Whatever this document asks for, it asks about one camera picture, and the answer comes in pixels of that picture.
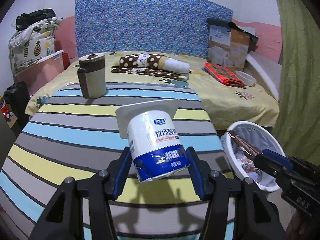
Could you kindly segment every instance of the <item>table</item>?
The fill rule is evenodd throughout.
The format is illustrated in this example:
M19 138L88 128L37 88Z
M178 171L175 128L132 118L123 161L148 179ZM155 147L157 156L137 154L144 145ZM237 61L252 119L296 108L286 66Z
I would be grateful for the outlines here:
M79 84L63 87L39 109L12 146L0 173L0 213L11 231L28 239L44 207L65 179L91 177L117 159L126 139L115 117L121 105L179 98L173 123L185 148L193 146L210 167L232 175L219 137L197 93L187 87L106 83L98 99L82 97ZM188 170L152 183L138 182L132 166L122 195L110 201L119 239L197 239L207 203L195 194ZM232 239L233 206L226 239ZM85 240L91 240L88 200L83 199Z

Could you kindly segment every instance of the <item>blue floral headboard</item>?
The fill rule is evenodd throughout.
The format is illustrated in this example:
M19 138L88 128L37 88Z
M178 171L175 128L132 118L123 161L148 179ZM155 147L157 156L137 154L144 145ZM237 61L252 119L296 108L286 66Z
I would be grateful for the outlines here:
M78 55L143 50L207 57L207 18L233 11L207 0L76 0Z

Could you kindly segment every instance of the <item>metal bolt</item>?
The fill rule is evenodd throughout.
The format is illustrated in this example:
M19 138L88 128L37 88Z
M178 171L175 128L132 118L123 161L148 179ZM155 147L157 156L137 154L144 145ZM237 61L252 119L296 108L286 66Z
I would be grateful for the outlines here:
M244 179L244 181L245 181L246 183L248 183L248 184L252 184L252 183L253 183L253 179L250 178L250 177L246 177L246 178Z
M99 171L99 176L100 177L105 177L105 176L107 176L108 175L108 172L106 171L106 170L101 170L101 171Z
M216 170L210 171L210 175L211 175L212 177L218 177L218 176L220 175L220 172L219 172L219 171L216 171Z
M64 179L64 182L67 183L67 184L70 184L71 182L73 182L73 177L66 177Z

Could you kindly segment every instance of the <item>brown and white mug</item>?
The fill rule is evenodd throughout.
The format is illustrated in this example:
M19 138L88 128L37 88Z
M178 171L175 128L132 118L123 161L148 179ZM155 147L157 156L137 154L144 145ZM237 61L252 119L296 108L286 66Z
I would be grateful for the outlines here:
M78 78L84 98L99 98L106 93L105 61L103 53L79 58Z

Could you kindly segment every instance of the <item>pineapple print bag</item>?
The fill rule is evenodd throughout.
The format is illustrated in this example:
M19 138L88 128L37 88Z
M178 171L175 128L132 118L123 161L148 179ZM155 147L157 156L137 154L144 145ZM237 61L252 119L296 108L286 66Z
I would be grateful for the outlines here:
M9 48L13 74L55 53L53 34L61 20L62 18L55 17L39 21L11 37Z

